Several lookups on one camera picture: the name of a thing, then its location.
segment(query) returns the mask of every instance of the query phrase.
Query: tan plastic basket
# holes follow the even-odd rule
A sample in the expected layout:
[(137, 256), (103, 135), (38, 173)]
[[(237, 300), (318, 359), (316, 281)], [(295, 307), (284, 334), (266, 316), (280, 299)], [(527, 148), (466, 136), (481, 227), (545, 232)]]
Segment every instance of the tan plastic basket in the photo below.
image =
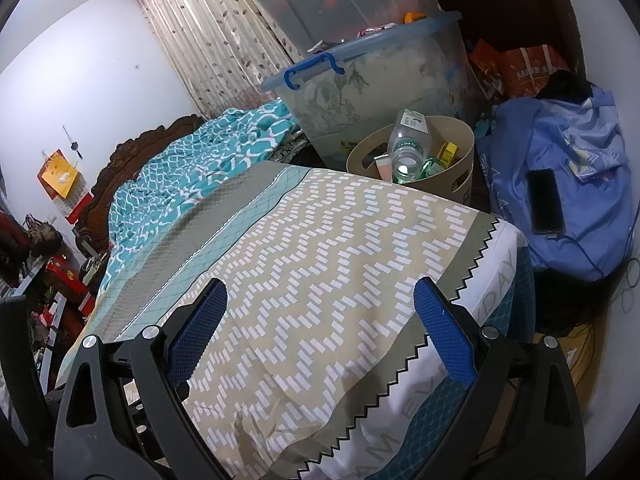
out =
[[(453, 142), (458, 147), (457, 162), (442, 173), (416, 180), (406, 186), (468, 205), (474, 167), (474, 133), (466, 123), (453, 117), (428, 116), (427, 120), (431, 134), (429, 155), (436, 156), (445, 142)], [(380, 128), (360, 142), (349, 154), (347, 172), (380, 179), (376, 163), (365, 168), (363, 160), (373, 149), (388, 142), (393, 128), (392, 124)]]

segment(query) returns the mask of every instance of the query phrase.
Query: plastic water bottle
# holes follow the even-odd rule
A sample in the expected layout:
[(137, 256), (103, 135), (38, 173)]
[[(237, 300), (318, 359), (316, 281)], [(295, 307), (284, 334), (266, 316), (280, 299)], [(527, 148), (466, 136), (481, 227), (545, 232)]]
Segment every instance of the plastic water bottle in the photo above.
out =
[(387, 145), (396, 182), (407, 184), (418, 180), (430, 148), (431, 135), (424, 115), (411, 110), (398, 112)]

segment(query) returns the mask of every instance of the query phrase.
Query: yellow paper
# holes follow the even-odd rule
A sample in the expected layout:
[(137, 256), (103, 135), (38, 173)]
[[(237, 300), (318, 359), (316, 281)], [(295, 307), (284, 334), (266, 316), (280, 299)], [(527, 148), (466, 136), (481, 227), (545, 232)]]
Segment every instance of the yellow paper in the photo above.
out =
[(42, 174), (42, 179), (62, 198), (66, 198), (76, 176), (78, 176), (78, 170), (72, 167), (59, 153), (54, 153), (47, 164), (47, 169)]

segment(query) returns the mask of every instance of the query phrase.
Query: storage box lid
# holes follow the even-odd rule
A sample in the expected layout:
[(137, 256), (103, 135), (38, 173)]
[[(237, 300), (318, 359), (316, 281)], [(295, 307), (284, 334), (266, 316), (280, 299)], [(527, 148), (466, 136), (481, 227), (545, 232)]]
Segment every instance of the storage box lid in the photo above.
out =
[(395, 27), (386, 28), (373, 34), (367, 34), (362, 38), (334, 46), (325, 52), (302, 60), (282, 70), (279, 74), (265, 79), (262, 83), (262, 90), (266, 92), (282, 85), (292, 90), (297, 90), (300, 86), (293, 83), (292, 79), (295, 78), (300, 82), (302, 78), (301, 72), (304, 72), (304, 78), (306, 80), (329, 68), (332, 68), (338, 74), (343, 74), (344, 69), (336, 65), (337, 61), (347, 61), (389, 45), (405, 43), (406, 41), (424, 36), (431, 36), (460, 19), (462, 19), (462, 14), (456, 10), (452, 10), (451, 12), (443, 12), (434, 18), (425, 18), (417, 22), (396, 25)]

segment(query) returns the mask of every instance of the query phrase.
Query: screw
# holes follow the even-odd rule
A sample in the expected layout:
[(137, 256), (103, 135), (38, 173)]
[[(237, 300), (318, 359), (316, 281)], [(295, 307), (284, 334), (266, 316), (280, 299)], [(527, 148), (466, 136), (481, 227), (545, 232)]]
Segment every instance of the screw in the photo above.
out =
[(142, 337), (145, 339), (153, 339), (160, 333), (160, 329), (156, 325), (147, 326), (142, 331)]
[(545, 335), (544, 342), (548, 348), (556, 348), (558, 346), (558, 339), (550, 335)]
[(498, 329), (495, 326), (491, 325), (483, 326), (480, 332), (487, 339), (498, 339), (498, 336), (500, 335)]
[(97, 342), (98, 338), (95, 335), (91, 334), (84, 338), (84, 340), (82, 341), (82, 346), (84, 346), (85, 348), (91, 348)]

